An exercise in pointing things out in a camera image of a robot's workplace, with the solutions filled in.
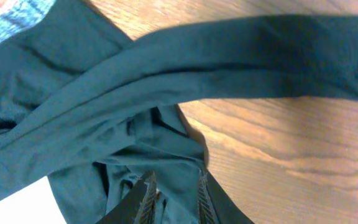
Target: wooden surface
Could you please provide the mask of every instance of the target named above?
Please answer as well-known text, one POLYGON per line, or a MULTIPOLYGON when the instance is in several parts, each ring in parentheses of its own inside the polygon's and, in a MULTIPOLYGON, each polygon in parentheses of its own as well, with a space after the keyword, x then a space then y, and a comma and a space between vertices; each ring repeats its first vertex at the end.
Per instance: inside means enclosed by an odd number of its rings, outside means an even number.
MULTIPOLYGON (((90 1, 133 39, 233 17, 358 14, 358 0, 90 1)), ((210 171, 256 223, 358 223, 358 102, 304 97, 180 107, 206 138, 210 171)))

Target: dark green cloth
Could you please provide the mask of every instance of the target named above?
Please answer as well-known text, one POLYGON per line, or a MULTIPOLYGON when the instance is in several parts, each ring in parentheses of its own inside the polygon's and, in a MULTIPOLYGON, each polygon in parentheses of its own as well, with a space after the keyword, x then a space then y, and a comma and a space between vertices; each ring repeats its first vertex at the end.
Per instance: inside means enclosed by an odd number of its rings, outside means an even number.
MULTIPOLYGON (((305 95, 358 100, 358 17, 207 22, 133 42, 57 0, 0 44, 0 200, 47 175, 66 221, 95 223, 154 170, 156 223, 196 223, 204 149, 174 105, 305 95)), ((213 186, 213 202, 232 203, 213 186)))

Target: wooden table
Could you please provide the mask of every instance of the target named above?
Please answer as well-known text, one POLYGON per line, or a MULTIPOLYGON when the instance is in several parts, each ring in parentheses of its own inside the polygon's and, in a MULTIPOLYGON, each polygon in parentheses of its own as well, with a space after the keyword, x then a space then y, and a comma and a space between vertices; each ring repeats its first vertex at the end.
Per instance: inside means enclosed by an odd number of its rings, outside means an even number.
MULTIPOLYGON (((233 17, 358 14, 358 0, 90 1, 133 39, 233 17)), ((256 223, 358 223, 358 102, 201 100, 180 108, 206 138, 210 171, 256 223)))

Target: crumpled clothing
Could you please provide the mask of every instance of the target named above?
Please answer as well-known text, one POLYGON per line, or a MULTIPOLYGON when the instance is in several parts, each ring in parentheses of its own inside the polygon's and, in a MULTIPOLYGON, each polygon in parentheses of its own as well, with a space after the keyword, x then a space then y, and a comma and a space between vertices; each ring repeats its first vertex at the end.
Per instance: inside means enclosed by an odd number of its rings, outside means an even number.
POLYGON ((57 0, 0 43, 0 200, 47 175, 66 221, 95 223, 153 170, 155 222, 197 223, 204 149, 175 105, 297 96, 358 100, 358 17, 251 17, 132 41, 57 0))
POLYGON ((15 1, 9 10, 0 15, 0 43, 40 22, 55 3, 55 0, 15 1))

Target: light blue fabric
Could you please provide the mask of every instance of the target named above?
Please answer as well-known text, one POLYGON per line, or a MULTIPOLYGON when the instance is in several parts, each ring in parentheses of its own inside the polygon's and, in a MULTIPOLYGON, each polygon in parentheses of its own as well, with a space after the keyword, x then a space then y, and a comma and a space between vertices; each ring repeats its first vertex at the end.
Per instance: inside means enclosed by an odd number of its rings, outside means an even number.
POLYGON ((10 10, 0 15, 0 43, 36 25, 54 3, 55 0, 17 0, 10 10))

